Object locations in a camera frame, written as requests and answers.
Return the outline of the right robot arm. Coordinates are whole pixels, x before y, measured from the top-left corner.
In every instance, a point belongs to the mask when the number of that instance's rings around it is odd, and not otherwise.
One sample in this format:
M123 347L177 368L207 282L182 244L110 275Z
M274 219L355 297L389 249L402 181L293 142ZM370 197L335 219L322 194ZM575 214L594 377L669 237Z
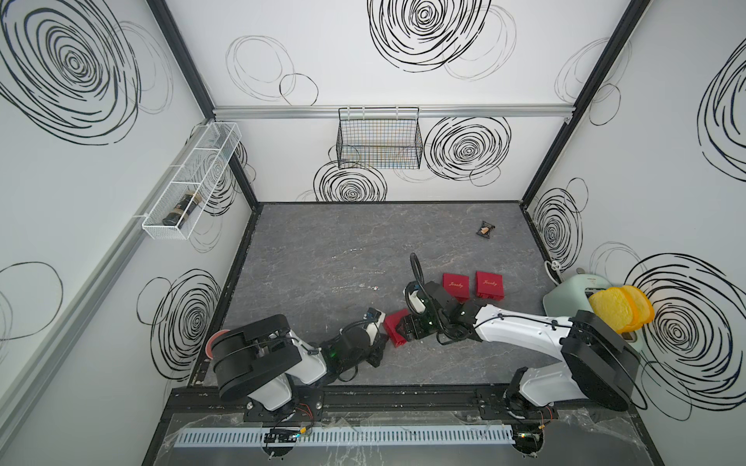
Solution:
M425 280L417 254L411 254L410 265L409 313L396 326L405 340L434 336L442 346L466 340L501 343L553 357L551 365L516 371L503 395L513 417L582 399L618 412L633 405L640 356L624 338L629 325L616 329L595 310L536 316L475 300L460 303L443 285Z

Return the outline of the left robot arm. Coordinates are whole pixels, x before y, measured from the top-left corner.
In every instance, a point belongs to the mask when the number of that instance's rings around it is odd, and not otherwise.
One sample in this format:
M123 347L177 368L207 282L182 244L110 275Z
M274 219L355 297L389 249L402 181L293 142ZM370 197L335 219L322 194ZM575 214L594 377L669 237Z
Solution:
M274 315L214 334L205 346L221 400L248 398L275 412L295 398L295 382L327 386L361 363L380 365L388 335L386 314L370 308L362 320L344 326L318 345L302 340L284 315Z

